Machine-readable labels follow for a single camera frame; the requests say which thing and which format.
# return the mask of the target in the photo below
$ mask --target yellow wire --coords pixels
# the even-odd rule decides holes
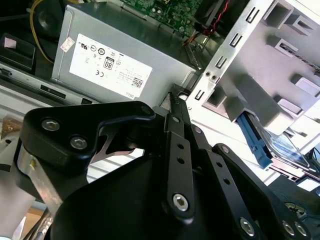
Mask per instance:
[[[32,7],[31,7],[31,10],[30,10],[30,27],[31,27],[31,32],[32,32],[32,35],[33,35],[33,38],[34,38],[34,41],[35,41],[35,44],[37,45],[37,47],[39,48],[40,52],[42,53],[43,57],[48,61],[50,62],[51,64],[54,64],[53,61],[51,61],[47,55],[45,54],[44,50],[41,48],[41,45],[39,43],[39,39],[37,37],[37,33],[36,33],[36,30],[35,30],[35,25],[34,25],[34,13],[35,13],[35,9],[36,7],[42,3],[44,0],[35,0]],[[78,4],[77,1],[75,0],[67,0],[68,2],[70,3],[73,3],[73,4]]]

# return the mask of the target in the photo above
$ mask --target red wire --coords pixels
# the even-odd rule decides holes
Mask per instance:
[[[212,25],[212,29],[209,30],[209,31],[207,30],[207,34],[211,34],[212,35],[216,31],[217,24],[218,24],[218,22],[220,22],[222,15],[227,11],[229,3],[230,3],[230,0],[227,0],[225,2],[223,10],[219,13],[218,17],[216,18],[214,24]]]
[[[204,35],[212,35],[212,34],[215,33],[216,28],[217,28],[217,24],[218,24],[218,22],[220,22],[222,15],[227,11],[228,6],[229,6],[229,3],[230,3],[230,0],[227,0],[227,1],[225,2],[225,5],[224,5],[223,10],[219,13],[218,17],[216,18],[215,22],[214,22],[213,25],[212,25],[212,29],[211,29],[211,30],[208,30],[208,29],[204,29],[204,30],[203,30],[203,34],[204,34]],[[197,35],[198,35],[198,34],[195,33],[193,36],[189,37],[187,40],[185,40],[185,41],[183,42],[182,46],[185,46],[185,45],[187,45],[187,44],[189,44],[189,43],[192,43],[193,40],[195,40],[195,38],[197,37]]]

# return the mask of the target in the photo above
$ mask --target screw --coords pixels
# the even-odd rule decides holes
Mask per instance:
[[[60,128],[60,124],[52,119],[46,119],[41,123],[41,126],[48,131],[57,131]]]
[[[298,231],[303,235],[303,236],[307,236],[307,232],[306,230],[297,222],[294,222],[296,229],[298,229]]]
[[[229,149],[226,146],[222,146],[221,148],[226,154],[229,153]]]
[[[187,199],[179,193],[173,196],[173,204],[182,212],[187,211],[189,206]]]
[[[290,234],[291,236],[295,235],[294,230],[286,221],[282,221],[282,225],[288,234]]]
[[[85,149],[88,145],[87,141],[80,136],[75,136],[71,138],[70,144],[73,148],[79,149],[79,150]]]
[[[195,130],[198,134],[202,133],[201,129],[198,128],[197,126],[194,126],[194,130]]]
[[[172,119],[173,119],[175,122],[177,122],[177,123],[180,122],[180,120],[179,120],[177,117],[175,117],[175,116],[173,116]]]
[[[142,107],[141,107],[141,110],[142,110],[143,112],[145,112],[146,114],[151,114],[150,109],[149,109],[148,107],[146,107],[146,106],[142,106]]]
[[[254,227],[244,217],[240,217],[240,225],[241,225],[241,228],[245,231],[246,234],[248,234],[251,237],[255,235]]]

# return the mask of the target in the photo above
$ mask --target white surface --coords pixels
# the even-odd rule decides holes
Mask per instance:
[[[319,0],[286,0],[286,2],[320,25]]]
[[[151,71],[142,62],[78,35],[70,66],[70,73],[78,77],[134,99],[140,97]]]
[[[142,149],[135,149],[129,155],[111,156],[107,159],[97,161],[90,164],[87,172],[87,180],[89,183],[96,179],[103,177],[104,175],[116,170],[117,168],[125,165],[132,160],[141,157],[144,153]]]
[[[22,235],[22,231],[23,231],[24,226],[25,226],[26,219],[27,219],[26,216],[24,218],[22,218],[19,226],[16,228],[16,230],[13,233],[12,240],[20,240],[20,237]]]
[[[301,77],[295,85],[315,98],[320,94],[320,86],[314,84],[305,77]]]
[[[268,125],[264,126],[266,130],[275,135],[282,134],[294,122],[294,119],[290,116],[289,113],[287,113],[286,109],[283,109],[284,111],[279,111],[274,115],[273,119],[269,121]]]
[[[311,192],[313,189],[317,188],[320,186],[319,182],[316,182],[310,178],[306,178],[305,180],[299,182],[297,184],[300,188],[307,190],[309,192]]]

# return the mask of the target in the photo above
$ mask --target screw hole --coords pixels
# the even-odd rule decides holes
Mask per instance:
[[[142,107],[141,107],[141,110],[142,110],[144,113],[146,113],[146,114],[151,114],[150,109],[147,108],[146,106],[142,106]]]
[[[180,163],[180,164],[185,164],[185,161],[184,161],[181,157],[177,157],[176,160],[177,160],[178,163]]]
[[[224,181],[226,184],[230,185],[230,181],[228,180],[228,178],[224,178],[223,181]]]
[[[177,122],[177,123],[179,123],[180,122],[180,119],[179,118],[177,118],[177,117],[172,117],[172,119],[175,121],[175,122]]]

